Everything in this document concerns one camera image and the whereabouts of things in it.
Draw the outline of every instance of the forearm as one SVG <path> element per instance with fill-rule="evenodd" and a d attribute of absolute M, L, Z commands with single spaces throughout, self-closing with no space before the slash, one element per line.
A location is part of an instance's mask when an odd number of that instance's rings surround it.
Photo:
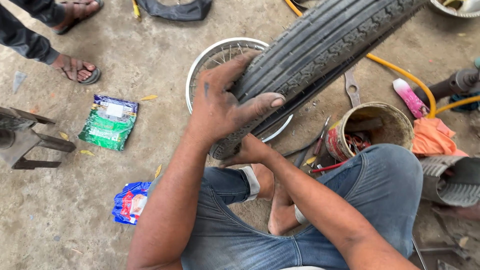
<path fill-rule="evenodd" d="M 161 267 L 180 258 L 195 222 L 209 148 L 185 132 L 138 220 L 127 269 Z"/>
<path fill-rule="evenodd" d="M 353 206 L 279 153 L 270 152 L 263 164 L 286 188 L 302 214 L 334 244 L 351 269 L 376 265 L 381 258 L 398 261 L 393 269 L 413 266 Z"/>

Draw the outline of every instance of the man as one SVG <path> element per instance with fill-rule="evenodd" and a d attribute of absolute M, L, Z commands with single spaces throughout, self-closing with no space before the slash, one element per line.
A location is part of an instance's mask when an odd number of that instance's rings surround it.
<path fill-rule="evenodd" d="M 103 0 L 11 0 L 33 18 L 43 22 L 58 35 L 67 33 L 79 22 L 90 18 L 103 7 Z M 44 36 L 26 28 L 0 5 L 0 44 L 12 48 L 23 57 L 35 59 L 58 70 L 64 77 L 82 85 L 93 84 L 101 72 L 93 64 L 60 54 Z"/>
<path fill-rule="evenodd" d="M 252 168 L 204 169 L 215 141 L 285 102 L 265 93 L 239 105 L 228 92 L 255 56 L 239 55 L 201 74 L 202 94 L 165 174 L 149 191 L 127 269 L 417 269 L 406 258 L 422 170 L 402 147 L 372 146 L 316 181 L 248 135 L 223 167 Z M 255 198 L 273 199 L 273 235 L 227 207 Z M 311 225 L 301 233 L 278 236 L 306 220 Z"/>

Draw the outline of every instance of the paint bucket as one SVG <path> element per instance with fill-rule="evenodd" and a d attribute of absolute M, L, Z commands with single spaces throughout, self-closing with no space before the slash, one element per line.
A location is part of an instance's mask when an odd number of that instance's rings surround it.
<path fill-rule="evenodd" d="M 389 143 L 412 150 L 413 127 L 408 118 L 397 108 L 383 102 L 368 102 L 349 110 L 334 123 L 325 138 L 325 145 L 332 157 L 345 161 L 355 156 L 345 140 L 345 126 L 368 119 L 378 119 L 382 126 L 368 130 L 372 145 Z"/>

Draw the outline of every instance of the jeans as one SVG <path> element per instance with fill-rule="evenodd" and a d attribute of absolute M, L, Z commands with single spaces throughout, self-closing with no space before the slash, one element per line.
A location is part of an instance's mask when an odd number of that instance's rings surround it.
<path fill-rule="evenodd" d="M 65 18 L 63 5 L 55 0 L 10 0 L 48 27 L 59 25 Z M 13 14 L 0 5 L 0 44 L 12 48 L 25 58 L 50 65 L 60 55 L 50 41 L 26 28 Z"/>
<path fill-rule="evenodd" d="M 410 151 L 374 145 L 317 180 L 362 213 L 405 258 L 411 255 L 423 176 Z M 256 179 L 245 170 L 205 168 L 195 225 L 181 256 L 184 269 L 348 269 L 339 251 L 312 225 L 294 236 L 274 236 L 237 217 L 227 205 L 247 200 L 252 181 Z"/>

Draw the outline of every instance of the sandal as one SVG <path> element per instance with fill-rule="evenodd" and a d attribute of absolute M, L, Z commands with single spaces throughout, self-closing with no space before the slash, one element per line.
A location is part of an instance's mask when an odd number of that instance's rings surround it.
<path fill-rule="evenodd" d="M 67 4 L 65 7 L 65 17 L 67 18 L 73 18 L 73 6 L 74 4 L 79 4 L 80 5 L 80 17 L 79 18 L 74 18 L 71 20 L 71 22 L 68 23 L 67 26 L 64 26 L 61 30 L 53 30 L 57 35 L 63 35 L 66 34 L 70 29 L 72 29 L 75 25 L 77 25 L 79 22 L 86 20 L 90 18 L 91 16 L 95 15 L 97 12 L 99 12 L 102 7 L 103 7 L 103 0 L 95 0 L 95 2 L 98 3 L 99 8 L 96 11 L 93 11 L 92 13 L 85 15 L 85 10 L 86 7 L 90 4 L 86 0 L 77 0 L 77 1 L 62 1 L 60 4 Z"/>
<path fill-rule="evenodd" d="M 72 65 L 72 58 L 68 55 L 63 55 L 63 67 L 55 68 L 58 72 L 61 73 L 62 76 L 66 77 L 67 79 L 71 81 L 76 81 L 82 85 L 91 85 L 96 83 L 99 79 L 100 76 L 102 75 L 102 72 L 98 67 L 95 67 L 95 70 L 90 71 L 88 70 L 85 66 L 82 60 L 77 60 L 76 65 Z M 78 81 L 78 72 L 82 69 L 88 70 L 88 72 L 91 72 L 92 75 L 85 80 L 79 82 Z M 67 72 L 70 71 L 72 73 L 72 78 L 71 79 L 68 77 Z"/>

